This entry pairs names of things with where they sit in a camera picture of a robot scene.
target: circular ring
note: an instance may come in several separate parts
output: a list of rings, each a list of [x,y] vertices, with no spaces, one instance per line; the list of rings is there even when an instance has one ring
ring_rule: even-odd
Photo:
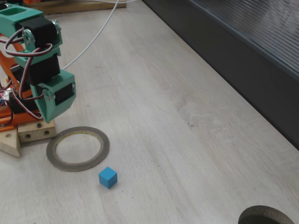
[[[68,163],[62,161],[56,152],[57,145],[66,137],[71,136],[73,134],[90,134],[96,137],[101,143],[99,152],[90,160],[86,162],[80,163]],[[108,137],[99,129],[92,127],[73,127],[70,129],[66,129],[63,132],[59,133],[55,138],[53,138],[47,146],[47,157],[50,163],[53,164],[54,167],[69,172],[79,172],[87,169],[91,169],[97,166],[100,162],[102,162],[109,153],[109,139]]]

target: small blue block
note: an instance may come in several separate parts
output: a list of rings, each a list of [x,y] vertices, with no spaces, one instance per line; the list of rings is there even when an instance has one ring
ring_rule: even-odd
[[[100,183],[106,188],[111,188],[117,183],[117,173],[111,168],[107,167],[99,173]]]

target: wooden plank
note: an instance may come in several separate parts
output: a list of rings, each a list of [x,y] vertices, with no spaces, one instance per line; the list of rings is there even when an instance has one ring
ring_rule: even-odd
[[[0,133],[0,150],[16,157],[21,156],[17,128]]]
[[[118,8],[126,7],[126,3],[118,4]],[[111,9],[114,3],[103,3],[96,1],[45,1],[29,6],[31,8],[40,10],[45,14],[58,14],[58,13],[73,13],[94,11],[100,9]]]
[[[44,120],[21,124],[18,127],[21,143],[48,139],[56,136],[55,122]]]

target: dark wall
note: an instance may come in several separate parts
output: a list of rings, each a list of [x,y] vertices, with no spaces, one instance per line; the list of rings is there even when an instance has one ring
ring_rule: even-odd
[[[299,149],[298,73],[187,0],[143,0]]]

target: robotic arm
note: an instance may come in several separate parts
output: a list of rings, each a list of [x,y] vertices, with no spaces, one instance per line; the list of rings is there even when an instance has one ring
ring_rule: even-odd
[[[45,19],[38,10],[0,3],[1,36],[9,37],[0,43],[14,57],[0,52],[0,65],[9,79],[8,86],[0,85],[2,95],[8,93],[0,107],[0,126],[5,126],[0,132],[40,118],[50,122],[65,112],[76,97],[76,84],[74,76],[59,67],[62,38],[58,23]],[[9,45],[16,51],[8,50]]]

